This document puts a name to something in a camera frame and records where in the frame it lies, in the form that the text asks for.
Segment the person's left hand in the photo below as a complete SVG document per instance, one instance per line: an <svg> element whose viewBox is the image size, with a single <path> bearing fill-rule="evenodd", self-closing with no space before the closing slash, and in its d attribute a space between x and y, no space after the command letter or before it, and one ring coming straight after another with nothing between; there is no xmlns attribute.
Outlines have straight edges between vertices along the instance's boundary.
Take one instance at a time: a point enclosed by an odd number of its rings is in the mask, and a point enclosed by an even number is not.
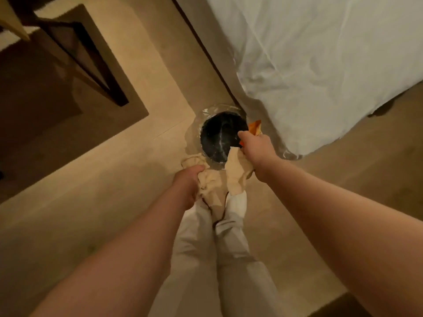
<svg viewBox="0 0 423 317"><path fill-rule="evenodd" d="M184 211L193 207L196 201L189 194L189 167L175 174L172 187L177 190L177 202L182 205Z"/></svg>

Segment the person's right hand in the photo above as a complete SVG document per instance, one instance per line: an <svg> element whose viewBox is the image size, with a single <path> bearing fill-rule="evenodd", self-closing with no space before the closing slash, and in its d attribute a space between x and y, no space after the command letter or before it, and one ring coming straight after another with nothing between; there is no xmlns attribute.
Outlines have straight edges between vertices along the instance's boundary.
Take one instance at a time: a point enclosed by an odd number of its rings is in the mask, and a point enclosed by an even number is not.
<svg viewBox="0 0 423 317"><path fill-rule="evenodd" d="M256 137L255 152L252 155L246 155L246 158L253 165L256 177L264 183L267 183L269 174L273 172L273 167L279 160L270 137L265 134Z"/></svg>

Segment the orange wrapper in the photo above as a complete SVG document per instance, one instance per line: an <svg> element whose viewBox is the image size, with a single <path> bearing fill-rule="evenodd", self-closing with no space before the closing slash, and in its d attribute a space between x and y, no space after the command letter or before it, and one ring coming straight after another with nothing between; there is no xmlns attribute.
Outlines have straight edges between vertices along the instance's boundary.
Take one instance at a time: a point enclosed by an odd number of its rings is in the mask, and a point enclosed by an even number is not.
<svg viewBox="0 0 423 317"><path fill-rule="evenodd" d="M248 125L248 129L245 131L249 131L250 133L252 133L253 135L255 135L256 137L261 136L262 133L262 121L261 120L256 120L252 123L250 123Z"/></svg>

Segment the beige cloth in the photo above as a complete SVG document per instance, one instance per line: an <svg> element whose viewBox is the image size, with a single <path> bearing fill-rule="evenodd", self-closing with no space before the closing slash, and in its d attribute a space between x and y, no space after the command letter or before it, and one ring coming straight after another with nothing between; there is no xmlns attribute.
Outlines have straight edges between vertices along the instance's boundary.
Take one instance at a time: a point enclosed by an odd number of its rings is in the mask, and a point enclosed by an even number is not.
<svg viewBox="0 0 423 317"><path fill-rule="evenodd" d="M203 165L198 174L199 197L211 211L216 223L224 217L227 194L236 196L245 191L246 181L253 174L253 166L239 147L231 147L223 170L213 170L203 154L190 155L183 159L184 169Z"/></svg>

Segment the person's right forearm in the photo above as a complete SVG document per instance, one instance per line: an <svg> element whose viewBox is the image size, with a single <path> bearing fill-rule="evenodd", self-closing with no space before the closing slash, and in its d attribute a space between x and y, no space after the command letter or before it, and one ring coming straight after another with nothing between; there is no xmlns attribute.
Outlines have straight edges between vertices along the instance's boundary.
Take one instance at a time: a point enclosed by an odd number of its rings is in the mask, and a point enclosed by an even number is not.
<svg viewBox="0 0 423 317"><path fill-rule="evenodd" d="M375 317L423 317L423 221L277 156L254 160L345 287Z"/></svg>

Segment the person's left forearm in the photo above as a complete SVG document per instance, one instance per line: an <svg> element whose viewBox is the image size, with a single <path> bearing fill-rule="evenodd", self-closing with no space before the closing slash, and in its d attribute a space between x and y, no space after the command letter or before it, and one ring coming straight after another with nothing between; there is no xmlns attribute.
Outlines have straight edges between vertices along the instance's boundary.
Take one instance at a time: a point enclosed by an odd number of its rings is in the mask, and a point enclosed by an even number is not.
<svg viewBox="0 0 423 317"><path fill-rule="evenodd" d="M167 189L57 285L30 317L146 317L168 276L186 197Z"/></svg>

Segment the round black waste bin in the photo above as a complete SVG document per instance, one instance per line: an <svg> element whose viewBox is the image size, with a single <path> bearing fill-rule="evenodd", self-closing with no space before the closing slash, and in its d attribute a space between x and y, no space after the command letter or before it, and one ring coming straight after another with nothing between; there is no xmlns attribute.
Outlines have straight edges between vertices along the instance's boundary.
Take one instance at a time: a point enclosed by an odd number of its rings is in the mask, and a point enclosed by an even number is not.
<svg viewBox="0 0 423 317"><path fill-rule="evenodd" d="M239 131L248 129L246 119L238 113L224 111L208 118L201 127L201 148L209 159L224 164L231 147L240 147Z"/></svg>

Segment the clear plastic bin liner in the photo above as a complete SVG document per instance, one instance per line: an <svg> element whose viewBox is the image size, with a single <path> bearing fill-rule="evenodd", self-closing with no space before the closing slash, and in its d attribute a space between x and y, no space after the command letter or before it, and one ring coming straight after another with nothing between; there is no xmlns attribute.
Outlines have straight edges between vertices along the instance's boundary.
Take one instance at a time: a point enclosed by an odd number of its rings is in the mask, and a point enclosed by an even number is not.
<svg viewBox="0 0 423 317"><path fill-rule="evenodd" d="M252 121L260 120L261 130L271 138L278 156L286 160L302 159L304 155L294 154L286 147L262 103L253 103L258 106L243 106L233 101L189 101L195 116L185 133L186 153L200 153L213 170L222 170L228 160L230 148L241 147L236 132L247 130Z"/></svg>

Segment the person's white trousers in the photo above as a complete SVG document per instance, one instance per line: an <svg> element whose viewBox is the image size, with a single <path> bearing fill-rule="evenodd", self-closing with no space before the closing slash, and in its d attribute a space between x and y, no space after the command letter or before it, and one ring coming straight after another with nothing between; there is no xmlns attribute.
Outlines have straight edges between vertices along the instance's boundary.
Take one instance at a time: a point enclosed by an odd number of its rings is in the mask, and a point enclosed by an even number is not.
<svg viewBox="0 0 423 317"><path fill-rule="evenodd" d="M187 210L173 245L171 271L148 317L283 317L266 266L244 234L247 194L227 194L221 221L202 201Z"/></svg>

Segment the white bed sheet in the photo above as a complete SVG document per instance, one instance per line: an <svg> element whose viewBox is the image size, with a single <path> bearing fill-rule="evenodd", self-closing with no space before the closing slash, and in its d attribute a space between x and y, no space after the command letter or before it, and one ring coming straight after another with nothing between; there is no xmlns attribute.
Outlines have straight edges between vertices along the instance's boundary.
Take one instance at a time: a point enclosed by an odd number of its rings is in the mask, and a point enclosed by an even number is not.
<svg viewBox="0 0 423 317"><path fill-rule="evenodd" d="M423 0L207 0L246 95L307 155L423 81Z"/></svg>

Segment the brown floor rug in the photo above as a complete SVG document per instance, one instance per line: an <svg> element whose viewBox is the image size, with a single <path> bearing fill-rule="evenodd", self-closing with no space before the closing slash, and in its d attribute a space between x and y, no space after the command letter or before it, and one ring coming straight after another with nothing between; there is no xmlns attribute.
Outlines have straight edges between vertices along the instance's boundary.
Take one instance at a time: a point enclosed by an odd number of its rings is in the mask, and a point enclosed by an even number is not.
<svg viewBox="0 0 423 317"><path fill-rule="evenodd" d="M128 103L120 107L42 30L32 42L0 33L0 204L149 115L87 8L81 22Z"/></svg>

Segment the dark wooden table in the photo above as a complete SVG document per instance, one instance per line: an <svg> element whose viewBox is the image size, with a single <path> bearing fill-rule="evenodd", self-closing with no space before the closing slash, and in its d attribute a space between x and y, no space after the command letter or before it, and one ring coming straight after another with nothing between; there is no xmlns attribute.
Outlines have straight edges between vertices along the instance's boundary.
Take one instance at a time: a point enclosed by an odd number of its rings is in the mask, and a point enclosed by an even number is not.
<svg viewBox="0 0 423 317"><path fill-rule="evenodd" d="M7 30L23 41L30 41L25 27L38 27L70 57L101 90L118 106L129 103L129 99L114 76L108 62L81 21L60 21L57 18L44 18L35 13L56 0L0 0L0 32ZM54 35L53 28L68 28L74 32L77 41L87 52L101 78L91 71L76 54L67 49Z"/></svg>

